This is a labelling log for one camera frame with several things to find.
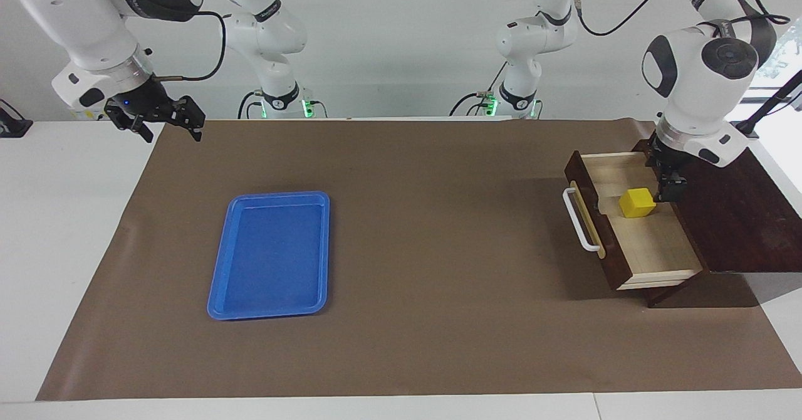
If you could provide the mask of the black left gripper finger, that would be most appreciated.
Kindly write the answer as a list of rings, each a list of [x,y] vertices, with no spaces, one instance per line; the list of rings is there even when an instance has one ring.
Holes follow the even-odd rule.
[[[686,188],[687,180],[682,176],[660,176],[658,202],[678,202]]]

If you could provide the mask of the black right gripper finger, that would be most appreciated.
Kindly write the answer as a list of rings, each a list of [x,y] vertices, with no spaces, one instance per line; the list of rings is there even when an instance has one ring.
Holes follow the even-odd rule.
[[[195,141],[201,141],[206,115],[189,95],[180,98],[180,126],[188,131]]]
[[[133,118],[129,117],[129,115],[115,103],[106,103],[103,107],[103,111],[104,115],[112,121],[112,124],[118,130],[131,131],[133,134],[137,134],[144,139],[146,143],[153,142],[153,133],[148,125],[143,122],[143,118],[140,115]]]

